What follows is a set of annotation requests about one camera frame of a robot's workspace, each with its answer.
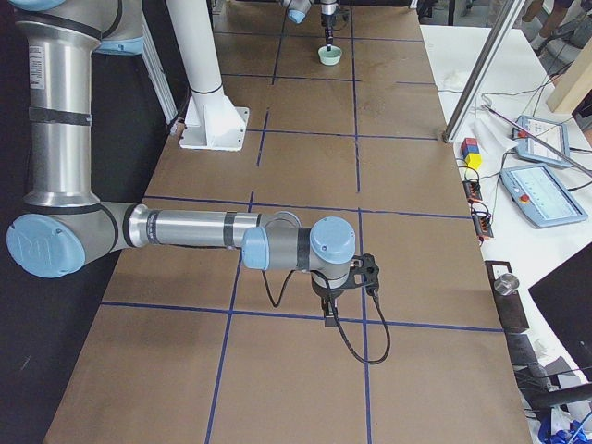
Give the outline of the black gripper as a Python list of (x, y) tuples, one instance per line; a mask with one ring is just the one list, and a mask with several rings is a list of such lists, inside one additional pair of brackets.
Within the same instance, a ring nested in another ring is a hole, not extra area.
[(313, 291), (321, 299), (324, 327), (335, 327), (337, 323), (331, 305), (335, 305), (337, 298), (347, 289), (347, 278), (331, 280), (321, 271), (311, 271), (310, 274)]
[(320, 0), (321, 5), (321, 19), (324, 24), (325, 47), (330, 50), (330, 45), (333, 45), (334, 40), (334, 26), (330, 20), (337, 12), (337, 0)]

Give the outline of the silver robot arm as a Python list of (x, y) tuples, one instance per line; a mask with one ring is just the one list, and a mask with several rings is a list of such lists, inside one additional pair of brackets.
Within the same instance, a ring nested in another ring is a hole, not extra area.
[(335, 216), (302, 226), (273, 215), (173, 211), (105, 202), (92, 190), (92, 56), (137, 55), (144, 46), (139, 1), (17, 1), (29, 44), (32, 188), (28, 213), (8, 228), (13, 260), (40, 278), (61, 278), (108, 255), (146, 245), (238, 250), (251, 269), (311, 276), (328, 325), (335, 300), (355, 285), (355, 234)]
[[(286, 9), (288, 18), (300, 24), (307, 17), (315, 3), (313, 0), (284, 0), (279, 3)], [(320, 0), (320, 20), (325, 32), (325, 46), (328, 51), (333, 49), (334, 27), (339, 12), (339, 1)]]

